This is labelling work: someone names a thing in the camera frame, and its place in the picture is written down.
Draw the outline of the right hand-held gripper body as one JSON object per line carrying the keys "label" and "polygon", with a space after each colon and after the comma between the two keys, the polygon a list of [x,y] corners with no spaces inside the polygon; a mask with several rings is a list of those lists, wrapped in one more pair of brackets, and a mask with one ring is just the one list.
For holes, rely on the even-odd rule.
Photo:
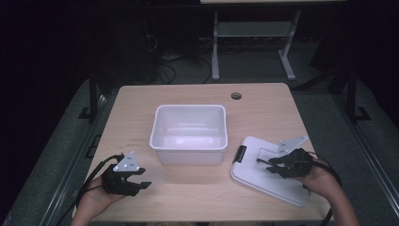
{"label": "right hand-held gripper body", "polygon": [[277,153],[269,159],[270,167],[278,168],[282,178],[303,177],[311,172],[312,156],[301,148],[307,137],[281,140]]}

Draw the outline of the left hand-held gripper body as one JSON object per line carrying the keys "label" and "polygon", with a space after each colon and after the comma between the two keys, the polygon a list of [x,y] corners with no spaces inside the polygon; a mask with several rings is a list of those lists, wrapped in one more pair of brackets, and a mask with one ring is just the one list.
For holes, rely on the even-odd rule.
{"label": "left hand-held gripper body", "polygon": [[104,191],[108,194],[134,197],[140,187],[139,184],[129,182],[128,179],[139,168],[134,152],[121,154],[117,158],[117,164],[110,165],[102,174]]}

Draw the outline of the white lid with black latches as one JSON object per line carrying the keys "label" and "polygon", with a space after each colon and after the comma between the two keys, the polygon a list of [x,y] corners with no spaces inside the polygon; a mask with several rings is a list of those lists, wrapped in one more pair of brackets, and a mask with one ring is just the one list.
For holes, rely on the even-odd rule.
{"label": "white lid with black latches", "polygon": [[283,179],[271,173],[268,165],[256,159],[268,161],[278,150],[277,144],[257,137],[246,137],[232,162],[231,177],[237,182],[257,189],[269,196],[302,207],[308,203],[310,191],[295,179]]}

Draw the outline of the white plastic storage box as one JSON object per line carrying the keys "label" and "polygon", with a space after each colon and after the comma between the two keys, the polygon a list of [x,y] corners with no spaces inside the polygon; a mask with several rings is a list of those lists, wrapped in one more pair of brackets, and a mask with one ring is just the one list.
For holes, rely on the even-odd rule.
{"label": "white plastic storage box", "polygon": [[228,147],[223,105],[159,105],[150,147],[162,164],[219,165]]}

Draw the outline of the person's left hand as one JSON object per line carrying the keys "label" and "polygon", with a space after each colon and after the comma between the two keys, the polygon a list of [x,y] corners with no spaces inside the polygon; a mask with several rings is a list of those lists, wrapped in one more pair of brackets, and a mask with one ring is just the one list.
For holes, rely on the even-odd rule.
{"label": "person's left hand", "polygon": [[97,177],[88,186],[88,191],[81,198],[75,216],[93,219],[102,214],[113,203],[123,199],[122,195],[108,194],[102,187],[102,178]]}

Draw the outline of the person's right hand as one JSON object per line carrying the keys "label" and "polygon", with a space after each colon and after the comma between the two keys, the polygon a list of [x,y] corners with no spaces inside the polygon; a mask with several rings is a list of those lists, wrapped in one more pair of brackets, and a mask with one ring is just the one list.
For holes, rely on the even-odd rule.
{"label": "person's right hand", "polygon": [[310,191],[327,199],[329,202],[336,202],[344,195],[343,190],[334,176],[328,171],[329,166],[322,161],[315,160],[311,172],[297,180],[306,186]]}

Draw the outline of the grey metal stand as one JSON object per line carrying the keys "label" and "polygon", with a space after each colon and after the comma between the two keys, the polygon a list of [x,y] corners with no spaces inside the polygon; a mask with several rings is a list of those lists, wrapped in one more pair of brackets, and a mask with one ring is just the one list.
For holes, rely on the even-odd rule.
{"label": "grey metal stand", "polygon": [[288,54],[295,36],[297,24],[301,15],[296,10],[291,21],[278,22],[220,22],[218,12],[214,13],[213,51],[211,54],[212,79],[220,79],[218,60],[218,41],[220,38],[285,38],[285,46],[278,50],[279,59],[287,79],[296,80]]}

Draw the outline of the black metal post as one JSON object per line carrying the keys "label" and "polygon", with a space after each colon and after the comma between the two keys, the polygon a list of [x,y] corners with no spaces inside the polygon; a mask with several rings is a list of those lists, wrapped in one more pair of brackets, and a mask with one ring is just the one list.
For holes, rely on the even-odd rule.
{"label": "black metal post", "polygon": [[96,76],[91,73],[88,78],[89,86],[89,106],[82,108],[79,119],[88,120],[89,123],[94,122],[98,114],[98,94],[97,94],[97,83]]}
{"label": "black metal post", "polygon": [[362,106],[356,105],[357,98],[357,76],[356,72],[351,69],[348,74],[347,94],[346,94],[346,115],[349,120],[357,124],[359,121],[369,121],[370,115]]}

